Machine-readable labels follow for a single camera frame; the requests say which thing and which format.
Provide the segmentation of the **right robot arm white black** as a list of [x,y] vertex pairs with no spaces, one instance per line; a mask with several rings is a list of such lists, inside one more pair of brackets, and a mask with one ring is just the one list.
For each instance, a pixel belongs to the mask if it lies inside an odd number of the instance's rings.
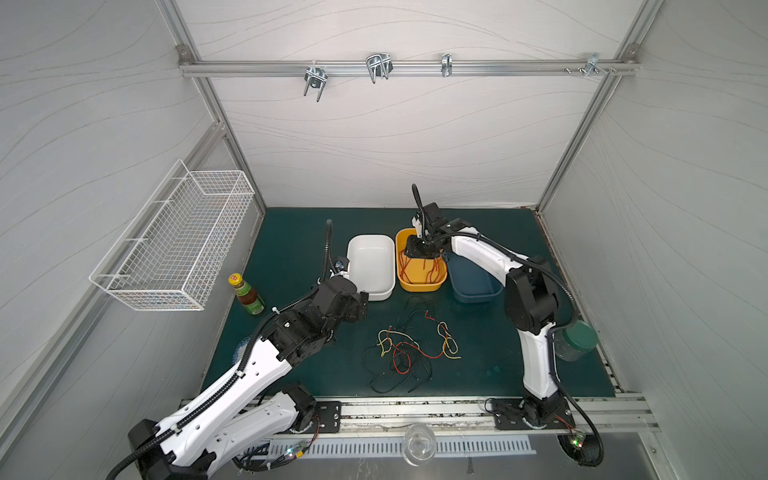
[[433,259],[451,252],[473,262],[505,289],[505,315],[517,330],[523,359],[524,395],[511,411],[533,429],[543,429],[558,410],[574,407],[586,421],[584,433],[571,426],[560,435],[561,450],[582,467],[596,468],[605,449],[599,430],[563,386],[556,366],[555,336],[575,325],[578,310],[574,296],[542,257],[518,254],[479,232],[461,218],[449,220],[439,206],[422,202],[418,187],[411,186],[417,213],[416,233],[406,242],[409,258]]

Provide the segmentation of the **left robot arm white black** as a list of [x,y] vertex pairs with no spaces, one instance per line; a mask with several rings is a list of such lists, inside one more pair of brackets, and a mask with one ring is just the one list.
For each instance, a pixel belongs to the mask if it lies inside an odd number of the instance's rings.
[[323,272],[300,299],[273,311],[255,329],[239,361],[184,407],[145,419],[129,433],[130,453],[107,474],[135,465],[144,479],[207,479],[258,441],[312,420],[314,397],[300,384],[258,408],[247,406],[293,368],[319,352],[344,322],[363,320],[368,295],[331,257],[333,224],[324,233]]

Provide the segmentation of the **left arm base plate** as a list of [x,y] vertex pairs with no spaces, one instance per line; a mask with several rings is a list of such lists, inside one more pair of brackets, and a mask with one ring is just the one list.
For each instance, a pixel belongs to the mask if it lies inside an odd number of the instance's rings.
[[338,433],[341,426],[340,401],[320,401],[298,413],[288,432],[293,434]]

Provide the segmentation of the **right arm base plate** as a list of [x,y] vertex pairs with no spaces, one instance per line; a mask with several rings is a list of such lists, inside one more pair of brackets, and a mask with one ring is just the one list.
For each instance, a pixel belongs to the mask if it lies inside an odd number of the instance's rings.
[[565,430],[575,428],[567,400],[559,395],[545,400],[535,397],[489,398],[483,408],[497,430]]

